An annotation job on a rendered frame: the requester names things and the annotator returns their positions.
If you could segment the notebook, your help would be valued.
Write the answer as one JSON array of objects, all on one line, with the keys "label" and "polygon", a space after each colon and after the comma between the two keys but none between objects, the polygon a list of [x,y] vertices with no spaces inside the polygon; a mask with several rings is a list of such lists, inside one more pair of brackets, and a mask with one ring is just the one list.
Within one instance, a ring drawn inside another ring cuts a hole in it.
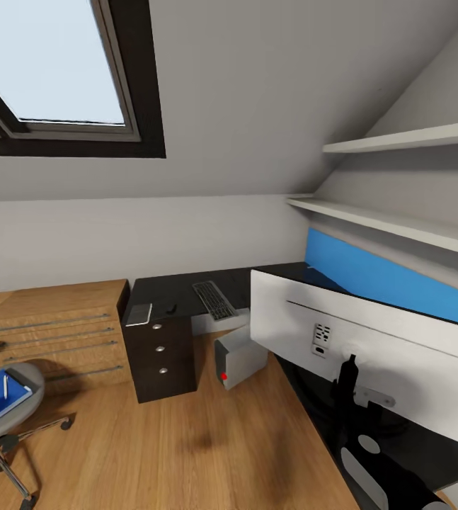
[{"label": "notebook", "polygon": [[148,324],[151,313],[152,304],[134,305],[127,321],[128,326]]}]

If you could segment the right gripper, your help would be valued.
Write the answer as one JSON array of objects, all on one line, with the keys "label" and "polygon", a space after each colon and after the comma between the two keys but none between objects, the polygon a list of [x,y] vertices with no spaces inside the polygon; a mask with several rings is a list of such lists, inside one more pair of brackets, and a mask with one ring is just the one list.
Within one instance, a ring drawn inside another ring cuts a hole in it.
[{"label": "right gripper", "polygon": [[353,395],[338,390],[338,380],[333,381],[330,397],[334,399],[334,407],[346,415],[346,425],[350,417],[362,417],[367,419],[372,425],[380,425],[382,420],[383,409],[380,404],[369,401],[367,407],[357,405]]}]

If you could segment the monitor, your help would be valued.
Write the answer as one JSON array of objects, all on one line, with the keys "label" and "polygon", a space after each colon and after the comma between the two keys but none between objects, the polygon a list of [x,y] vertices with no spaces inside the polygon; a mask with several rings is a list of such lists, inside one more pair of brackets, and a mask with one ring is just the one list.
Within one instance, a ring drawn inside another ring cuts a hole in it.
[{"label": "monitor", "polygon": [[458,441],[458,322],[254,268],[251,338],[294,363],[299,381],[331,413],[340,438],[346,415],[306,385],[297,366],[353,395],[361,385],[392,396],[386,407]]}]

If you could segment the swivel chair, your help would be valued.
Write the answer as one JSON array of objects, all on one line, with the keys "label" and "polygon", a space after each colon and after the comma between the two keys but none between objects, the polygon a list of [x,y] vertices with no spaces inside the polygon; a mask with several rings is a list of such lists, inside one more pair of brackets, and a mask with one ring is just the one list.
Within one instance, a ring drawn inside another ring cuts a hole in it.
[{"label": "swivel chair", "polygon": [[17,490],[23,495],[24,500],[21,503],[19,510],[31,510],[36,496],[31,496],[30,492],[25,488],[18,476],[8,466],[4,453],[12,449],[19,441],[29,438],[41,431],[51,428],[55,425],[61,424],[61,429],[68,430],[72,420],[68,417],[58,419],[57,421],[48,423],[39,428],[27,431],[22,434],[6,435],[10,430],[17,425],[23,423],[33,412],[38,408],[45,391],[45,378],[40,369],[32,363],[20,362],[11,363],[0,367],[1,370],[6,370],[15,378],[20,380],[24,385],[30,388],[33,392],[31,396],[21,402],[18,406],[11,409],[5,415],[0,417],[0,472],[5,472]]}]

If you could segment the keyboard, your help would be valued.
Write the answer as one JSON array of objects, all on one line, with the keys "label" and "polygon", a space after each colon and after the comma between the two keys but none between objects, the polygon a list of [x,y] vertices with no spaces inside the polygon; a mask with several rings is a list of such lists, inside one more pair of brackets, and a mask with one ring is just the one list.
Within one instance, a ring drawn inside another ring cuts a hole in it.
[{"label": "keyboard", "polygon": [[239,317],[239,313],[212,280],[194,284],[193,287],[215,322],[221,322],[230,319],[230,317]]}]

